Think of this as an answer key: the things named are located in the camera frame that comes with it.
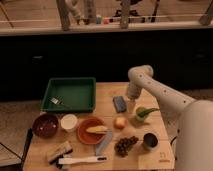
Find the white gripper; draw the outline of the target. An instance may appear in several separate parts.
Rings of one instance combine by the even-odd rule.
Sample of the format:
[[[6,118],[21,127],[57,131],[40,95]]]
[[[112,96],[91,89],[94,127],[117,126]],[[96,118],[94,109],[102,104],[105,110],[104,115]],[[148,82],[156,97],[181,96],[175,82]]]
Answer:
[[[142,88],[130,82],[127,86],[126,95],[130,99],[127,101],[127,112],[132,113],[136,105],[136,99],[141,95]]]

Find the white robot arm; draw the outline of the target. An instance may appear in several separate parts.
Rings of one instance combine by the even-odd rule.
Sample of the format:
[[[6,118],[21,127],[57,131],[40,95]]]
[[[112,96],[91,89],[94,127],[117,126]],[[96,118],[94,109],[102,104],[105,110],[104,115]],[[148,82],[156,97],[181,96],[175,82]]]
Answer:
[[[213,101],[196,100],[153,79],[150,65],[128,70],[131,100],[145,89],[179,114],[175,171],[213,171]]]

